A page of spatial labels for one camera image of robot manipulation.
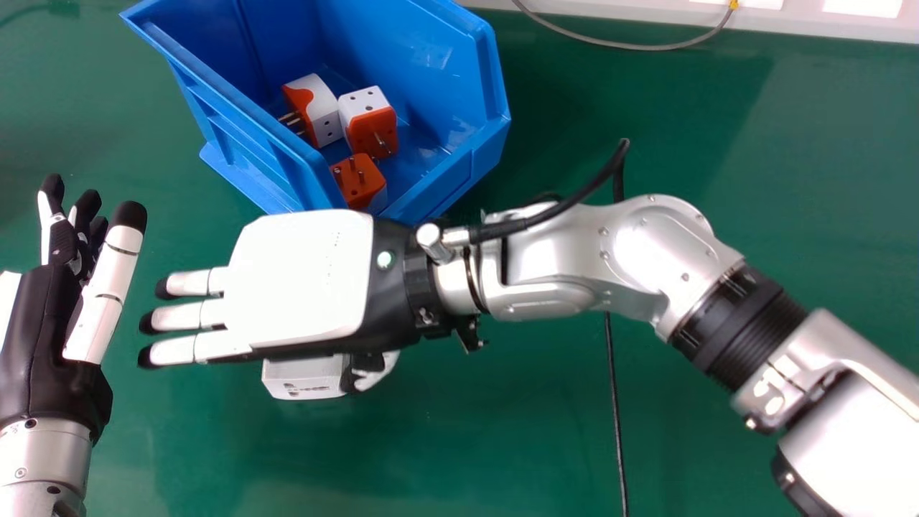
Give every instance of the black wire on table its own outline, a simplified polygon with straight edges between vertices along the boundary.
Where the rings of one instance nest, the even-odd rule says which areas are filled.
[[[623,160],[613,175],[613,202],[625,200]],[[613,437],[616,441],[616,467],[619,471],[619,495],[622,498],[622,517],[629,517],[629,485],[626,483],[626,464],[622,454],[622,425],[619,418],[619,390],[616,385],[616,361],[613,357],[613,322],[609,312],[603,314],[603,326],[607,335],[607,357],[609,359],[609,390],[613,400]]]

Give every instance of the robotic arm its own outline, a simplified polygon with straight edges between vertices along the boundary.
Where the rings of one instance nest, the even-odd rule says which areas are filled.
[[[38,194],[41,266],[0,273],[0,515],[82,517],[93,445],[111,415],[102,362],[141,250],[147,214],[108,222],[88,190],[63,215],[61,177]]]
[[[157,291],[222,297],[144,318],[152,334],[202,332],[155,342],[141,366],[261,359],[285,398],[368,389],[421,338],[456,332],[478,350],[481,314],[647,321],[732,392],[747,428],[785,431],[773,474],[800,511],[919,514],[916,376],[829,312],[808,313],[670,196],[543,202],[447,230],[347,211],[266,216],[227,267],[173,274]]]

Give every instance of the green table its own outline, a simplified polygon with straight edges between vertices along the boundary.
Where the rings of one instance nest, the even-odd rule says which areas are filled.
[[[105,370],[114,420],[93,457],[92,517],[618,514],[599,315],[496,324],[466,357],[408,350],[363,396],[270,398],[259,364],[135,368],[135,329],[171,270],[229,256],[259,211],[198,159],[202,138],[165,61],[103,0],[0,5],[0,265],[38,259],[34,192],[135,199],[150,226]],[[483,13],[514,115],[499,166],[453,212],[570,192],[619,136],[626,189],[694,203],[718,235],[807,306],[827,306],[919,370],[919,51],[725,33],[685,52],[623,53]],[[672,40],[697,29],[569,20]],[[608,193],[595,202],[608,202]],[[782,515],[774,439],[647,325],[617,319],[635,515]]]

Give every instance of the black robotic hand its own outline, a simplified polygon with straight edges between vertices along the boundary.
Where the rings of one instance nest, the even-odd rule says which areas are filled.
[[[69,215],[64,185],[48,176],[38,192],[41,265],[0,273],[0,430],[16,422],[65,419],[95,443],[108,424],[112,392],[99,367],[141,250],[147,212],[123,202],[111,224],[87,190]]]

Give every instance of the blue storage bin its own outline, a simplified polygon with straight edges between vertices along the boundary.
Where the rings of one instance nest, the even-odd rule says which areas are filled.
[[[399,116],[381,215],[436,217],[491,170],[510,123],[494,31],[451,0],[146,0],[121,16],[161,52],[207,143],[200,156],[267,213],[346,207],[333,164],[278,122],[281,85],[379,85]]]

